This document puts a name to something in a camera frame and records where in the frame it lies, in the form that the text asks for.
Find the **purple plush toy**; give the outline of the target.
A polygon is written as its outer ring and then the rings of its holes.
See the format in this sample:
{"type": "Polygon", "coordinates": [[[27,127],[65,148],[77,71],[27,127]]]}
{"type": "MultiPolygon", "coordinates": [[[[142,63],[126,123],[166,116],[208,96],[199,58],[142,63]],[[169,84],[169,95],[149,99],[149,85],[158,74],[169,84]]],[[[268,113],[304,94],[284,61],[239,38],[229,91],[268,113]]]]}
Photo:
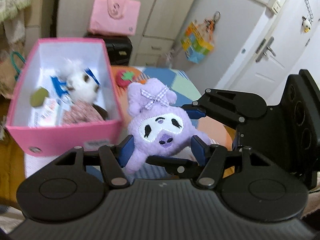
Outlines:
{"type": "Polygon", "coordinates": [[[145,84],[133,82],[127,87],[128,114],[132,117],[127,127],[134,137],[135,148],[125,166],[128,173],[137,172],[152,155],[170,157],[190,146],[196,135],[207,145],[217,142],[193,126],[187,112],[175,107],[175,92],[157,78],[145,84]]]}

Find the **pink floral cloth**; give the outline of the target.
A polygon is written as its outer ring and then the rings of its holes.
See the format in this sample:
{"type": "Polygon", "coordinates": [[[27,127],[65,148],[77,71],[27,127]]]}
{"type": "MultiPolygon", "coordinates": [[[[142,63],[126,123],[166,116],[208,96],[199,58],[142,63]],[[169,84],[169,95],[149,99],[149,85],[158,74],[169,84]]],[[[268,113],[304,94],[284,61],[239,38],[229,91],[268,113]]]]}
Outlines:
{"type": "Polygon", "coordinates": [[[83,122],[104,121],[103,116],[89,103],[76,101],[70,110],[64,111],[62,117],[63,125],[73,125],[83,122]]]}

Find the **white tissue pack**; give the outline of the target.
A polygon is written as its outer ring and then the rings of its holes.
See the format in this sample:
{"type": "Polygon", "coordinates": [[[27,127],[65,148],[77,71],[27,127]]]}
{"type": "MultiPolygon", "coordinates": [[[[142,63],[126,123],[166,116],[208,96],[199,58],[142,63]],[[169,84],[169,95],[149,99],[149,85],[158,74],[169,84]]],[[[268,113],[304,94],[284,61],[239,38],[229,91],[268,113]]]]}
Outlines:
{"type": "Polygon", "coordinates": [[[61,100],[45,98],[42,106],[33,108],[29,120],[30,127],[54,127],[60,124],[61,100]]]}

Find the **strawberry soft pad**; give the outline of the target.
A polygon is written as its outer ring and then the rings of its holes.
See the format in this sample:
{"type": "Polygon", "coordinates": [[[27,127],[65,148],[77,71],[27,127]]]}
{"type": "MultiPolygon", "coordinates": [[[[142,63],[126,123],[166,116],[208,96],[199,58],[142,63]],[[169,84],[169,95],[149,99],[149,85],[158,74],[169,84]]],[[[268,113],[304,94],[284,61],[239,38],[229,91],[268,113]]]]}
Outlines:
{"type": "Polygon", "coordinates": [[[116,83],[119,87],[127,87],[134,81],[135,74],[129,70],[120,70],[116,74],[116,83]]]}

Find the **white fluffy plush toy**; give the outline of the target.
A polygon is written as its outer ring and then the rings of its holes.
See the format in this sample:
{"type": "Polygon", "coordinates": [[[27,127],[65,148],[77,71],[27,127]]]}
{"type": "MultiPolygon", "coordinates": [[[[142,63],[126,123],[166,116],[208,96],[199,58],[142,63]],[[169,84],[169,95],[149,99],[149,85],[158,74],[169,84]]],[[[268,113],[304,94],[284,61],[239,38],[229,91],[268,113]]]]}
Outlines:
{"type": "Polygon", "coordinates": [[[56,75],[73,103],[92,105],[96,101],[100,84],[81,60],[64,59],[56,75]]]}

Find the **green egg-shaped soft toy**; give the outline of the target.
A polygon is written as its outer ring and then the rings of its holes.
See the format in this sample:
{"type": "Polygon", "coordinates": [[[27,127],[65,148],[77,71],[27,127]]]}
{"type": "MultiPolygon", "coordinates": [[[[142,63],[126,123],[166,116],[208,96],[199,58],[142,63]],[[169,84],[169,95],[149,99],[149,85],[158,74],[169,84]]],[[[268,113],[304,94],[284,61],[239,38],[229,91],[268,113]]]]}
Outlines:
{"type": "Polygon", "coordinates": [[[43,87],[38,88],[30,96],[31,107],[40,107],[43,105],[45,98],[49,96],[48,90],[43,87]]]}

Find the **colourful hanging gift bag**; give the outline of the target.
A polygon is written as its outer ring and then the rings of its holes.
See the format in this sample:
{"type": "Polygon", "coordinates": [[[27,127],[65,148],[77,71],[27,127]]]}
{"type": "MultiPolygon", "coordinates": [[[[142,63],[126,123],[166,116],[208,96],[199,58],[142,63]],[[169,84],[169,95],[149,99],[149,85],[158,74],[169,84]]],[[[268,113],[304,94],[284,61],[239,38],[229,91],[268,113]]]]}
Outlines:
{"type": "Polygon", "coordinates": [[[188,25],[181,38],[181,46],[188,61],[200,63],[213,51],[213,32],[220,17],[220,12],[216,11],[212,18],[205,18],[202,22],[194,20],[188,25]]]}

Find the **pink storage box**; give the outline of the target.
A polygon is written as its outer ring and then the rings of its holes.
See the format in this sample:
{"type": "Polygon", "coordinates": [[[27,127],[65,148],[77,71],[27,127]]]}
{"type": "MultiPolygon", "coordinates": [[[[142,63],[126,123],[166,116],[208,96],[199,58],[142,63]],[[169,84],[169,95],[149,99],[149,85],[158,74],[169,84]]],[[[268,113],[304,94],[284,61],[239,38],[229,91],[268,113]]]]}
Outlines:
{"type": "Polygon", "coordinates": [[[115,144],[123,127],[123,114],[105,42],[97,38],[42,38],[33,46],[17,80],[10,103],[6,128],[27,154],[46,157],[61,155],[74,146],[94,150],[100,142],[115,144]],[[52,76],[67,60],[79,60],[100,83],[96,105],[108,112],[108,119],[75,125],[36,127],[40,113],[30,105],[30,96],[39,87],[56,96],[52,76]]]}

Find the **white door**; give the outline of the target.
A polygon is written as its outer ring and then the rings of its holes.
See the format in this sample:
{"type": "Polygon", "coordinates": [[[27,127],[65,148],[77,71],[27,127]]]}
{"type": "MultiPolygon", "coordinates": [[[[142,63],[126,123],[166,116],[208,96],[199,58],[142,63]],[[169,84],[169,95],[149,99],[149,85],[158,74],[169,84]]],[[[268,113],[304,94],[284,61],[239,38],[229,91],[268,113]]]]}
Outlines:
{"type": "Polygon", "coordinates": [[[255,93],[269,102],[318,26],[319,0],[285,0],[270,23],[254,29],[245,43],[252,47],[234,60],[217,88],[255,93]]]}

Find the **black suitcase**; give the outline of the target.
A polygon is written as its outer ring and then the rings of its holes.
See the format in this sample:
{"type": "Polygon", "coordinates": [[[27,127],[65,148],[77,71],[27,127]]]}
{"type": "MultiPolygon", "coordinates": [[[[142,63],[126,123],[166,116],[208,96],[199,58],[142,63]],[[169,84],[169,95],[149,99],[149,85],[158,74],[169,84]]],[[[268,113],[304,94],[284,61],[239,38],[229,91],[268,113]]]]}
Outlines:
{"type": "Polygon", "coordinates": [[[111,65],[115,66],[128,66],[131,52],[132,43],[127,36],[103,36],[86,33],[84,37],[99,38],[105,42],[108,57],[111,65]]]}

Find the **small plush door charm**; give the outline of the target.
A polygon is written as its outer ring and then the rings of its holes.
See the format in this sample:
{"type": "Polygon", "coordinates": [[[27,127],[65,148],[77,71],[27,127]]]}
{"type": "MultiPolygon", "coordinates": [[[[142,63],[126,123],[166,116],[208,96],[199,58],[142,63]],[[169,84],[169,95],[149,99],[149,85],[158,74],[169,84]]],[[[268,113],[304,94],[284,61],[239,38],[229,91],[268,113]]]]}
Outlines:
{"type": "Polygon", "coordinates": [[[311,30],[314,16],[313,16],[313,12],[312,12],[309,0],[304,0],[304,2],[308,11],[308,16],[302,17],[302,27],[303,27],[304,33],[308,33],[311,30]]]}

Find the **beige wardrobe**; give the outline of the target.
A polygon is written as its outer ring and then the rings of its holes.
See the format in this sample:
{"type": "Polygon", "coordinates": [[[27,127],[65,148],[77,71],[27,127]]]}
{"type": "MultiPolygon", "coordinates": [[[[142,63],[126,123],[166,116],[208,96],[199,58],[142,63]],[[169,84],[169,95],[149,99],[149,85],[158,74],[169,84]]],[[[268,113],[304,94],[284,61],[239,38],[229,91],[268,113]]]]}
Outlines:
{"type": "MultiPolygon", "coordinates": [[[[130,64],[154,66],[169,51],[194,0],[138,0],[141,2],[130,64]]],[[[83,37],[94,0],[57,0],[56,35],[83,37]]]]}

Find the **pink tote bag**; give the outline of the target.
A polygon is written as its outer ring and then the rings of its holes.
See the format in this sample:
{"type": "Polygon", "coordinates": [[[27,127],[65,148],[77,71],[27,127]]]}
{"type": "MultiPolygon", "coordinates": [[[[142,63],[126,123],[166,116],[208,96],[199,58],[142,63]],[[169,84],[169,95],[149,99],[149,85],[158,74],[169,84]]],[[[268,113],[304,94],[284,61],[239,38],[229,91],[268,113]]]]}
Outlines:
{"type": "Polygon", "coordinates": [[[133,36],[140,5],[137,0],[94,0],[87,31],[104,36],[133,36]]]}

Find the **brown paper bag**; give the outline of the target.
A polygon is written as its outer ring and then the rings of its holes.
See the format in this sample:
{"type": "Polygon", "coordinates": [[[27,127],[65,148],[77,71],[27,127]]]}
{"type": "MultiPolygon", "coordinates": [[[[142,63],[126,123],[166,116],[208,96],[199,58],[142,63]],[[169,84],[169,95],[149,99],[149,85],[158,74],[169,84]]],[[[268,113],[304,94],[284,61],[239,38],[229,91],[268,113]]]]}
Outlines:
{"type": "Polygon", "coordinates": [[[1,95],[6,99],[12,99],[17,79],[24,67],[24,57],[22,42],[1,49],[1,95]]]}

